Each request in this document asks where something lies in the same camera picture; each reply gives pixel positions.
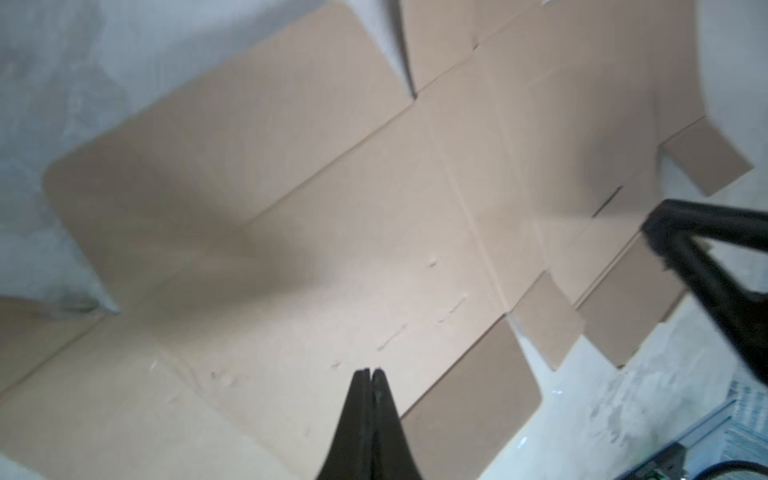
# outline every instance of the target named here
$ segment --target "cardboard sheet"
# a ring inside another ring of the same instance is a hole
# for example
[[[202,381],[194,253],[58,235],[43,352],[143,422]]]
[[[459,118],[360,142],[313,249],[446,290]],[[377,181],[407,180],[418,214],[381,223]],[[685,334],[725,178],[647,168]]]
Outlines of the cardboard sheet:
[[[581,303],[595,280],[618,257],[662,199],[658,166],[654,163],[622,185],[552,261],[550,270],[554,281],[571,305]]]
[[[473,0],[472,36],[478,44],[504,28],[530,8],[540,8],[542,0]]]
[[[410,101],[331,2],[63,158],[45,189],[126,307]]]
[[[0,450],[46,478],[296,478],[181,382],[123,316],[0,397]]]
[[[708,197],[752,170],[752,165],[707,117],[684,128],[661,147]]]
[[[509,311],[545,268],[482,68],[470,58],[417,100]]]
[[[424,478],[479,478],[540,403],[502,317],[405,414],[402,427]]]
[[[52,319],[37,303],[0,297],[0,396],[103,317]]]
[[[471,3],[402,0],[402,28],[414,89],[419,92],[472,53]]]
[[[585,335],[617,367],[626,365],[685,288],[638,234],[579,306]]]
[[[702,118],[696,0],[650,0],[645,44],[654,79],[659,143]]]
[[[405,411],[503,312],[425,117],[410,108],[138,316],[188,384],[313,478],[355,369],[384,368]]]
[[[555,2],[477,50],[548,262],[655,162],[650,76],[631,3],[604,11],[603,0]]]
[[[553,370],[560,368],[584,332],[584,320],[549,272],[544,272],[525,293],[512,316]]]

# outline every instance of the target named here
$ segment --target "cardboard flap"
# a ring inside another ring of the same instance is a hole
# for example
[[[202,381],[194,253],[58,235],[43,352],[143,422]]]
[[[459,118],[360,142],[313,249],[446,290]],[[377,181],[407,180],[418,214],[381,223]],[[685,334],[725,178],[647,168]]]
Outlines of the cardboard flap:
[[[554,281],[571,305],[581,303],[661,202],[657,170],[656,164],[649,165],[617,189],[587,227],[552,260]]]
[[[682,282],[638,234],[578,307],[587,323],[584,334],[622,367],[684,292]]]
[[[553,370],[560,368],[584,332],[584,320],[544,272],[512,310],[523,333]]]
[[[479,478],[541,404],[502,317],[402,419],[424,478]]]
[[[708,197],[752,170],[744,157],[706,117],[661,146]]]
[[[401,0],[402,27],[416,92],[472,53],[467,0]]]
[[[410,102],[331,2],[59,160],[45,189],[125,308]]]
[[[549,262],[656,158],[637,39],[606,26],[612,15],[585,26],[562,10],[601,3],[527,11],[478,47]]]

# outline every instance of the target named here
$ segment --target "box flap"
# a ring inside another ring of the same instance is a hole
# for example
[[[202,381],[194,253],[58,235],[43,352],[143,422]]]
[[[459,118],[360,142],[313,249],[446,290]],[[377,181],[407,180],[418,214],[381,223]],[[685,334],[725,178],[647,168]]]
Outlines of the box flap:
[[[587,323],[584,334],[622,367],[684,292],[682,282],[638,234],[578,307]]]
[[[417,105],[510,310],[546,267],[514,161],[476,58],[427,87]]]
[[[571,305],[577,306],[584,299],[662,199],[658,167],[652,164],[619,187],[587,227],[552,260],[554,281]]]
[[[59,160],[45,189],[126,307],[410,102],[331,2]]]
[[[752,170],[744,157],[704,117],[661,145],[708,197]]]
[[[553,370],[560,368],[571,347],[584,332],[584,320],[544,272],[512,315]]]
[[[634,10],[605,3],[529,10],[477,50],[550,262],[656,161],[639,34],[618,28]]]
[[[654,79],[659,143],[702,118],[696,0],[647,0],[644,42]]]
[[[502,317],[402,419],[424,478],[479,478],[541,404]]]
[[[467,0],[401,0],[411,79],[419,92],[472,53]]]

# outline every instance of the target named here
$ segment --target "scuff mark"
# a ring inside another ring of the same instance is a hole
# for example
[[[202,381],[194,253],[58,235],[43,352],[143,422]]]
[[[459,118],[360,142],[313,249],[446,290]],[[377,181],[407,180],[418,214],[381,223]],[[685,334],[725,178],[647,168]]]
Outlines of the scuff mark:
[[[443,316],[443,317],[442,317],[440,320],[438,320],[438,321],[437,321],[437,323],[443,323],[443,322],[445,322],[445,321],[446,321],[448,318],[450,318],[450,316],[451,316],[451,315],[452,315],[452,314],[453,314],[453,313],[454,313],[456,310],[458,310],[458,308],[459,308],[459,307],[462,305],[462,303],[464,303],[464,302],[467,300],[467,297],[468,297],[468,296],[469,296],[469,295],[468,295],[466,292],[464,292],[464,293],[462,294],[462,297],[461,297],[460,299],[458,299],[458,302],[456,302],[456,304],[455,304],[453,307],[449,308],[449,309],[448,309],[448,313],[446,313],[446,315],[445,315],[445,316]]]
[[[394,333],[392,336],[390,336],[384,343],[382,343],[379,348],[376,349],[377,352],[381,352],[386,348],[387,345],[389,345],[389,342],[392,342],[396,336],[403,333],[406,330],[406,327],[408,326],[408,323],[403,323],[402,326]]]
[[[621,410],[623,407],[619,405],[608,416],[608,430],[611,431],[611,443],[616,443],[619,437],[621,437]]]

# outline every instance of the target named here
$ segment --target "cardboard corner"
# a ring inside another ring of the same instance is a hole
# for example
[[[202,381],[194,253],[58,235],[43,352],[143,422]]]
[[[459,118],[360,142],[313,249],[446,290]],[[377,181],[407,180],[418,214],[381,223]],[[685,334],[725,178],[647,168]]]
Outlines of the cardboard corner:
[[[621,368],[684,293],[682,282],[638,233],[578,307],[584,334]]]
[[[517,304],[512,315],[550,368],[557,370],[584,332],[584,320],[544,272]]]
[[[479,478],[533,416],[541,392],[503,316],[403,416],[424,478]]]
[[[752,170],[752,165],[704,116],[661,145],[708,197]]]

